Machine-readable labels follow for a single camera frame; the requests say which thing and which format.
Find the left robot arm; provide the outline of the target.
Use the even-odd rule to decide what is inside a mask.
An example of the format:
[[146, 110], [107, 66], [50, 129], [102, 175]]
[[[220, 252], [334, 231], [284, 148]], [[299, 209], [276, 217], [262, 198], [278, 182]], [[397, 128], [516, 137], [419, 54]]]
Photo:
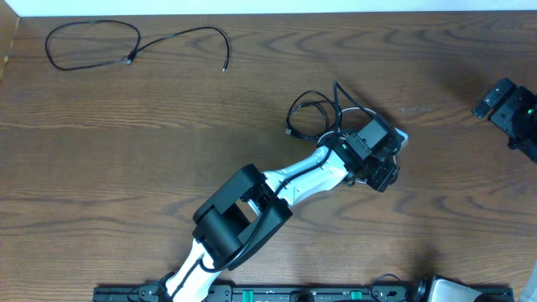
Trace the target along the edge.
[[202, 301], [219, 274], [256, 253], [292, 216], [292, 207], [341, 183], [385, 191], [398, 177], [407, 133], [374, 119], [360, 130], [321, 135], [315, 152], [289, 167], [236, 172], [193, 215], [188, 258], [164, 281], [166, 301]]

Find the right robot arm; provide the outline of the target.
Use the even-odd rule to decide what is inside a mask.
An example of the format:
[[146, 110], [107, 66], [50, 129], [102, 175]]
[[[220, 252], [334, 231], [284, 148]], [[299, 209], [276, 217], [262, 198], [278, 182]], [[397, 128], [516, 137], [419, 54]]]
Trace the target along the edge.
[[498, 80], [472, 109], [508, 135], [508, 148], [536, 162], [536, 95], [509, 78]]

